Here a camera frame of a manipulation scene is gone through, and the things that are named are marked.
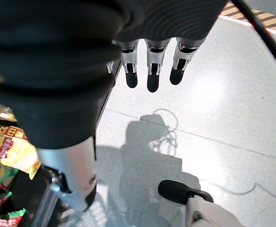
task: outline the black fingertip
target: black fingertip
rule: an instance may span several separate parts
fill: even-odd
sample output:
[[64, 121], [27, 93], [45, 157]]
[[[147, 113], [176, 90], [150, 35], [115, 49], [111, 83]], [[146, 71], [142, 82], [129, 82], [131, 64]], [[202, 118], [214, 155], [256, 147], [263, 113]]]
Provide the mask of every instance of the black fingertip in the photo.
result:
[[172, 69], [171, 75], [170, 75], [170, 82], [173, 85], [178, 85], [180, 84], [182, 78], [183, 78], [184, 71], [181, 69], [174, 70]]
[[152, 73], [152, 75], [148, 75], [147, 89], [153, 93], [156, 90], [158, 90], [158, 87], [159, 87], [159, 76], [157, 76], [155, 73]]
[[137, 73], [136, 72], [129, 72], [129, 73], [126, 73], [125, 75], [126, 75], [127, 85], [130, 88], [135, 88], [137, 86], [137, 83], [138, 83]]
[[87, 208], [89, 209], [90, 206], [93, 204], [95, 196], [96, 196], [96, 188], [97, 186], [95, 185], [94, 189], [92, 190], [92, 192], [86, 197], [86, 203], [87, 203]]
[[180, 182], [164, 180], [158, 186], [159, 194], [169, 201], [186, 205], [188, 201], [188, 187]]

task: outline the yellow black caution stripe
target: yellow black caution stripe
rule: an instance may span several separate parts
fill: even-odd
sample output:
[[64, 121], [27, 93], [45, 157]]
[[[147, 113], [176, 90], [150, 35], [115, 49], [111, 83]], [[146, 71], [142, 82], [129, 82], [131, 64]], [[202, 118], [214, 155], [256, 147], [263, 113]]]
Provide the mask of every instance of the yellow black caution stripe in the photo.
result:
[[[266, 28], [276, 31], [276, 15], [271, 13], [262, 12], [256, 9], [252, 10], [253, 13], [258, 17], [258, 19], [264, 24]], [[243, 14], [236, 8], [232, 3], [227, 3], [223, 11], [222, 16], [231, 17], [233, 19], [242, 20], [247, 22], [247, 19]]]

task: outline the wire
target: wire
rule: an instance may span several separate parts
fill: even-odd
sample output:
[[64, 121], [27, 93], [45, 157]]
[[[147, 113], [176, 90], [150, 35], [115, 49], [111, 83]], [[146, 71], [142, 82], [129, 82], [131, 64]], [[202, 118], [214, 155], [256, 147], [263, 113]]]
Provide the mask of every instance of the wire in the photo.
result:
[[265, 29], [263, 24], [258, 20], [258, 18], [253, 14], [249, 6], [243, 0], [232, 0], [232, 2], [246, 17], [246, 19], [248, 19], [248, 21], [253, 25], [254, 29], [257, 31], [261, 39], [264, 41], [265, 45], [268, 47], [268, 49], [276, 59], [276, 42], [271, 37], [269, 32]]

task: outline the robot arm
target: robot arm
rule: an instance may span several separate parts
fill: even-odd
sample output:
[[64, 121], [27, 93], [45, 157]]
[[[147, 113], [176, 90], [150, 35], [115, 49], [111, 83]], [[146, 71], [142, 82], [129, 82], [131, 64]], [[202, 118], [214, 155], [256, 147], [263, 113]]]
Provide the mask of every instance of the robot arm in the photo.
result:
[[171, 82], [178, 84], [226, 2], [0, 0], [0, 103], [37, 147], [61, 200], [85, 210], [94, 199], [99, 100], [114, 83], [107, 63], [121, 56], [135, 87], [136, 41], [146, 39], [154, 92], [168, 41], [177, 37]]

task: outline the white floor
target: white floor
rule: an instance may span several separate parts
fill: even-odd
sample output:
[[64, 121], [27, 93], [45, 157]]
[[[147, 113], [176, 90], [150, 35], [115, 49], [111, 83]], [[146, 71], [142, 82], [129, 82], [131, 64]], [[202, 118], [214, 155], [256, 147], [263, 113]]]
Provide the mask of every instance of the white floor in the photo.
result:
[[209, 192], [246, 227], [276, 227], [276, 62], [251, 28], [218, 20], [173, 86], [174, 48], [156, 93], [144, 41], [135, 89], [121, 70], [97, 130], [96, 201], [70, 226], [184, 227], [184, 207], [157, 193], [171, 179]]

